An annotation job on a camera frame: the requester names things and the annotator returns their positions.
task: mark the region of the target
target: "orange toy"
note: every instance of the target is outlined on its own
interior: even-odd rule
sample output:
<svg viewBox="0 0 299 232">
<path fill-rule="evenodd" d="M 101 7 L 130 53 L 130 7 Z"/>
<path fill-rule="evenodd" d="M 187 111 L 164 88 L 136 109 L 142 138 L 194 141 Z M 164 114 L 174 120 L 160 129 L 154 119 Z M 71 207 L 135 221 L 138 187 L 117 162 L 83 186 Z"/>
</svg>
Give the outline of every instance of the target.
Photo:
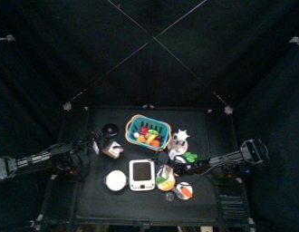
<svg viewBox="0 0 299 232">
<path fill-rule="evenodd" d="M 159 148 L 162 146 L 162 142 L 158 140 L 154 140 L 150 145 Z"/>
</svg>

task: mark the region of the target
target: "black fabric wall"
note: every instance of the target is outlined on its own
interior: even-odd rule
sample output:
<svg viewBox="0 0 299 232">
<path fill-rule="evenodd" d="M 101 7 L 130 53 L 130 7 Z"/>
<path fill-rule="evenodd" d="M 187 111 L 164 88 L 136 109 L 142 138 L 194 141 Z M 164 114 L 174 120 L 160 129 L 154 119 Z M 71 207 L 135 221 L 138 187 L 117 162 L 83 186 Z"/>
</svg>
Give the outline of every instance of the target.
<svg viewBox="0 0 299 232">
<path fill-rule="evenodd" d="M 0 42 L 0 158 L 24 158 L 53 144 L 61 113 L 61 104 L 17 47 Z M 45 176 L 40 174 L 0 185 L 0 231 L 28 231 L 44 193 Z"/>
<path fill-rule="evenodd" d="M 295 45 L 236 108 L 240 140 L 259 137 L 271 160 L 250 181 L 262 231 L 299 231 L 299 46 Z"/>
</svg>

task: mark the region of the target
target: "white plate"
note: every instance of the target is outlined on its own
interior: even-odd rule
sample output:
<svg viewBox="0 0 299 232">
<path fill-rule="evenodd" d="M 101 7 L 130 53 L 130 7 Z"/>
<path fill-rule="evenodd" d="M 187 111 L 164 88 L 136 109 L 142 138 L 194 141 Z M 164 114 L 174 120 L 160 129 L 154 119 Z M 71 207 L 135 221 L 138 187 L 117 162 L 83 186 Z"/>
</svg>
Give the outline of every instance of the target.
<svg viewBox="0 0 299 232">
<path fill-rule="evenodd" d="M 120 170 L 112 171 L 104 180 L 112 191 L 121 190 L 127 184 L 127 176 Z"/>
</svg>

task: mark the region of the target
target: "plastic basket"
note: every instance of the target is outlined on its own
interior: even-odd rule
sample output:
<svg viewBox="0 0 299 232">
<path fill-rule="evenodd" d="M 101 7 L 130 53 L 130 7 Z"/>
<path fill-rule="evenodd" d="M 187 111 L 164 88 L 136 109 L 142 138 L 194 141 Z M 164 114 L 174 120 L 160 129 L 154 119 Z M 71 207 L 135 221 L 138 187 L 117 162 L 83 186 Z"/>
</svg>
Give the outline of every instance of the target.
<svg viewBox="0 0 299 232">
<path fill-rule="evenodd" d="M 160 133 L 160 135 L 163 136 L 163 141 L 162 141 L 160 147 L 154 147 L 150 144 L 143 143 L 143 142 L 136 140 L 134 134 L 135 134 L 135 132 L 140 132 L 140 128 L 143 126 L 148 127 L 150 130 L 156 130 Z M 131 143 L 134 143 L 139 146 L 143 146 L 151 150 L 163 150 L 167 147 L 171 139 L 172 139 L 171 134 L 172 134 L 172 128 L 167 122 L 154 120 L 154 119 L 151 119 L 140 114 L 135 115 L 135 117 L 131 119 L 131 121 L 127 122 L 127 124 L 125 124 L 125 138 L 127 138 L 127 140 Z"/>
</svg>

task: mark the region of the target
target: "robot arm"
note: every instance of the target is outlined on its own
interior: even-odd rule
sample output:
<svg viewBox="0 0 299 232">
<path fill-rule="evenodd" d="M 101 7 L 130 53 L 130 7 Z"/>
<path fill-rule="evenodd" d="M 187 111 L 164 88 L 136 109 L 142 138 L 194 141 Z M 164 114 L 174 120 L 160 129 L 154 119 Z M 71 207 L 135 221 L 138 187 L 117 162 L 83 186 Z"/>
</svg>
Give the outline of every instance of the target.
<svg viewBox="0 0 299 232">
<path fill-rule="evenodd" d="M 77 140 L 75 143 L 59 143 L 29 157 L 15 159 L 9 156 L 0 158 L 0 183 L 16 176 L 53 169 L 57 173 L 72 173 L 76 164 L 75 154 L 92 145 L 91 140 Z"/>
</svg>

